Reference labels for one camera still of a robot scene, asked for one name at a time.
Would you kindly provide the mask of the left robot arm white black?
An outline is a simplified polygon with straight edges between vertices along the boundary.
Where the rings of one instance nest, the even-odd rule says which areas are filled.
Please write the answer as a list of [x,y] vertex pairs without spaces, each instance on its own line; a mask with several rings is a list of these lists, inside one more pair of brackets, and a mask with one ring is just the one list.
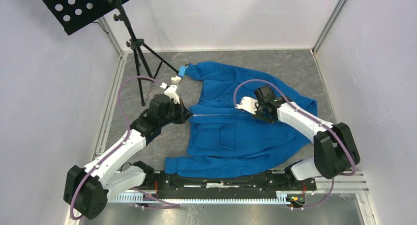
[[184,124],[191,116],[183,100],[175,94],[157,94],[137,119],[127,125],[122,137],[101,156],[83,167],[74,165],[67,173],[63,199],[70,216],[79,220],[96,218],[107,203],[127,190],[140,186],[149,189],[154,175],[140,166],[117,172],[134,154],[161,134],[168,124]]

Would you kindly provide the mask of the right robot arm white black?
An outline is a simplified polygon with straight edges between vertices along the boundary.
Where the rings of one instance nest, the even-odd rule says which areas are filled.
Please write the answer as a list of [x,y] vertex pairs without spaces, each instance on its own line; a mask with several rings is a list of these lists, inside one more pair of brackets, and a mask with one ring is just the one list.
[[270,123],[290,125],[313,143],[313,158],[290,166],[284,184],[291,190],[298,189],[307,178],[333,179],[356,170],[360,155],[350,127],[343,123],[324,121],[307,112],[286,96],[277,97],[267,85],[254,91],[253,116]]

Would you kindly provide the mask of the blue zip-up jacket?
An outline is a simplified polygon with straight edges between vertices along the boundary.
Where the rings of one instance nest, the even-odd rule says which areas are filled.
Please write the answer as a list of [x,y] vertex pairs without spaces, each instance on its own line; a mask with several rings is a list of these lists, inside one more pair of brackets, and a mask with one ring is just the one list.
[[198,103],[189,108],[186,156],[167,158],[166,173],[207,178],[256,174],[286,162],[309,143],[288,124],[254,119],[235,107],[235,101],[253,97],[257,88],[268,84],[277,87],[277,96],[285,94],[317,115],[316,100],[300,95],[277,77],[213,61],[189,64],[185,72],[202,81],[203,87]]

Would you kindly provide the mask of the black music stand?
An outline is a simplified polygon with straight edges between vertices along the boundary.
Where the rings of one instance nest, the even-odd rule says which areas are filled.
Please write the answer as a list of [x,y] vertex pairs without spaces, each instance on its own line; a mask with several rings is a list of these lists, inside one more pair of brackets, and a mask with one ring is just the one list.
[[[137,75],[140,75],[140,65],[145,68],[146,73],[150,78],[156,78],[161,66],[165,64],[172,69],[176,74],[179,71],[174,68],[168,61],[162,58],[158,53],[148,46],[145,41],[138,38],[130,20],[125,12],[123,4],[129,0],[42,0],[47,8],[52,12],[54,17],[59,21],[67,35],[79,31],[87,25],[95,22],[97,19],[103,17],[105,14],[116,9],[119,14],[114,14],[113,19],[116,22],[123,22],[126,27],[130,39],[126,42],[134,54],[135,67]],[[159,66],[154,74],[151,73],[149,65],[144,57],[142,47],[151,52],[159,59]]]

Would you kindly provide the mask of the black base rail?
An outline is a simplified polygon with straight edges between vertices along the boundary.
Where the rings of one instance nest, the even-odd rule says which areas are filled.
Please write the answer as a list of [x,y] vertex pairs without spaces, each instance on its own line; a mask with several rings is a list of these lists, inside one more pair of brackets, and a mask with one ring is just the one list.
[[184,177],[156,171],[138,187],[159,199],[269,199],[276,192],[301,194],[317,189],[314,178],[297,181],[290,173],[268,170],[233,178]]

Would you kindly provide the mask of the toy brick stack white blue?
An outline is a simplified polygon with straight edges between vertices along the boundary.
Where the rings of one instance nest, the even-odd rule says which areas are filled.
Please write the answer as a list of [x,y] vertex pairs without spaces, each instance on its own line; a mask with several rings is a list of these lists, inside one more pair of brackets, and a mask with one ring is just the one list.
[[186,75],[187,68],[188,68],[188,64],[182,65],[179,68],[178,74],[175,77],[171,77],[171,84],[179,84],[184,78],[184,76]]

